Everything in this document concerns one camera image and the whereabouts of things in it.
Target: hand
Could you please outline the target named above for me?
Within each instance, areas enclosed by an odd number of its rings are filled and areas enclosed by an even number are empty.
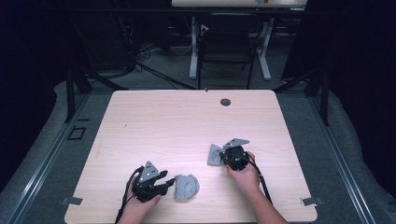
[[[134,183],[134,178],[129,184],[128,193],[126,200],[132,197],[132,184]],[[157,195],[152,198],[150,201],[141,203],[135,197],[131,198],[122,212],[122,216],[119,220],[119,223],[127,223],[127,224],[138,224],[145,217],[146,213],[151,210],[161,199],[161,195]]]
[[[254,162],[254,155],[251,152],[247,153],[250,161]],[[226,165],[227,174],[232,177],[238,188],[243,194],[261,191],[260,190],[260,179],[256,168],[252,164],[248,163],[245,169],[241,171],[234,171],[229,165]]]

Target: person's right hand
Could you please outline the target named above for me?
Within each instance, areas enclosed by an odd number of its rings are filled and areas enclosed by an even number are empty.
[[[250,161],[254,162],[254,155],[251,152],[248,154]],[[226,169],[227,174],[235,180],[236,185],[245,195],[257,192],[257,190],[261,191],[259,174],[252,164],[248,163],[241,171],[234,171],[229,165],[226,165]]]

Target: black cable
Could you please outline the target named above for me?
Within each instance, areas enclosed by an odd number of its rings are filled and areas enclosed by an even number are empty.
[[[268,201],[270,203],[273,203],[272,199],[271,199],[271,196],[270,196],[270,192],[268,191],[267,185],[265,184],[264,176],[262,176],[262,172],[260,171],[259,167],[256,165],[256,162],[254,161],[253,157],[250,156],[250,154],[248,154],[249,157],[253,160],[253,161],[251,161],[251,160],[247,160],[246,158],[241,157],[239,155],[235,155],[235,154],[230,154],[230,155],[231,156],[235,156],[235,157],[237,157],[239,159],[243,159],[243,160],[247,161],[248,163],[250,163],[256,169],[256,171],[257,171],[257,173],[259,175],[260,182],[262,183],[262,189],[264,190],[265,196],[267,197],[267,199],[268,199]]]
[[[126,197],[128,196],[128,189],[129,189],[129,186],[131,185],[131,182],[132,182],[132,179],[134,178],[134,175],[136,175],[136,173],[139,172],[139,170],[142,170],[142,169],[143,169],[143,166],[141,166],[138,169],[136,169],[132,173],[131,177],[129,177],[128,182],[126,182],[125,192],[124,192],[124,195],[122,196],[121,208],[119,210],[119,213],[117,214],[115,223],[119,222],[119,220],[120,220],[120,218],[122,216],[123,209],[124,209],[125,205],[134,197],[134,195],[132,195],[129,199],[126,199]]]
[[[180,85],[180,86],[187,88],[189,90],[196,90],[196,88],[194,88],[188,84],[185,84],[183,82],[179,82],[179,81],[177,81],[177,80],[175,80],[161,72],[158,72],[152,68],[149,68],[149,67],[143,65],[142,63],[136,62],[136,64],[139,65],[142,69],[145,69],[146,71],[150,72],[152,75],[154,75],[156,77],[163,78],[165,81],[167,81],[169,84],[171,84],[176,90],[177,90],[177,87],[173,83],[176,83],[177,85]]]
[[[139,53],[136,56],[136,63],[141,63],[145,61],[146,59],[149,59],[151,56],[150,50],[153,46],[152,45],[146,45],[143,47],[141,50],[139,50]]]

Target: metal bracket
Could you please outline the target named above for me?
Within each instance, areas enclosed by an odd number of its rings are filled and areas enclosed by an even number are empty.
[[[308,206],[308,205],[318,206],[318,205],[323,204],[324,201],[321,198],[306,198],[306,199],[301,199],[301,203],[305,206]]]
[[[143,169],[142,175],[140,176],[139,182],[143,183],[159,175],[160,172],[158,171],[158,169],[155,168],[151,161],[148,161],[145,168]]]
[[[224,148],[227,148],[227,147],[240,147],[240,146],[242,146],[244,144],[247,144],[247,143],[249,143],[248,140],[234,138],[233,140],[228,142],[226,145],[224,145]]]
[[[63,200],[61,200],[61,204],[63,205],[69,205],[69,204],[75,204],[75,205],[80,205],[82,202],[82,199],[80,198],[64,198]]]

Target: round hole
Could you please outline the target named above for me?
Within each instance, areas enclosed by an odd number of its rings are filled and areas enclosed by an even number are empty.
[[[221,99],[220,103],[224,106],[229,106],[231,104],[231,101],[229,99]]]

